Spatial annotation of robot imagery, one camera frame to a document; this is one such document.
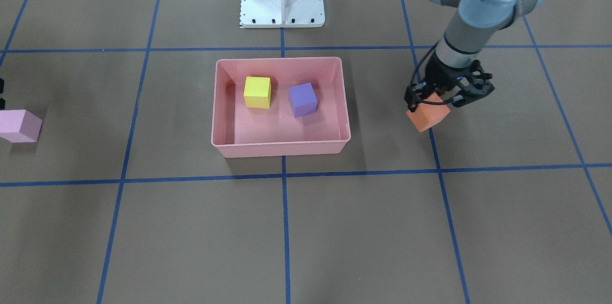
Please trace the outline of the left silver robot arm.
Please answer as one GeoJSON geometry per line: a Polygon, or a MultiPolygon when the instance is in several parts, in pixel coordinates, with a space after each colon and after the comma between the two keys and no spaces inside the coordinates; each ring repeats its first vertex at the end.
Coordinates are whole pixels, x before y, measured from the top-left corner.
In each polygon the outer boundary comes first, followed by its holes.
{"type": "Polygon", "coordinates": [[[492,74],[477,56],[497,31],[536,10],[546,0],[429,0],[456,9],[441,38],[420,60],[404,100],[409,112],[421,105],[457,108],[494,91],[492,74]],[[417,70],[425,65],[420,81],[417,70]]]}

